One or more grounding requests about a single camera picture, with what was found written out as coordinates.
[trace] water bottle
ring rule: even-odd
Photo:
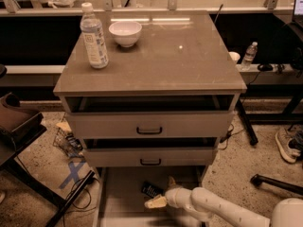
[[[258,43],[253,42],[251,45],[249,45],[246,49],[245,56],[241,63],[241,70],[242,71],[248,71],[250,68],[251,63],[254,60],[254,57],[256,56],[258,51]]]
[[[108,64],[107,49],[104,40],[102,22],[94,13],[91,3],[82,4],[83,16],[80,22],[88,61],[91,66],[100,69]]]

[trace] shoe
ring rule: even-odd
[[[301,155],[301,151],[295,148],[294,135],[280,128],[276,133],[276,143],[282,158],[288,163],[295,163],[296,158]]]
[[[4,197],[6,196],[5,192],[0,191],[0,204],[3,201]]]

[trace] black handle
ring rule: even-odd
[[[139,127],[136,128],[138,134],[160,134],[162,132],[162,127],[158,131],[142,131]]]
[[[160,166],[161,162],[162,162],[161,159],[159,159],[157,163],[144,163],[144,160],[140,159],[140,164],[142,166]]]

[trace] cabinet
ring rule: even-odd
[[[246,87],[208,13],[134,11],[98,16],[108,66],[95,70],[89,65],[80,37],[54,90],[84,146],[87,163],[109,167],[112,174],[126,178],[137,171],[138,176],[147,176],[145,170],[159,173],[166,166],[211,165]],[[131,48],[115,44],[108,32],[113,21],[122,19],[143,26]],[[130,170],[128,176],[117,173],[124,166]]]

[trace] white bowl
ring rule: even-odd
[[[140,38],[142,25],[136,21],[118,21],[111,24],[109,30],[117,44],[131,47]]]

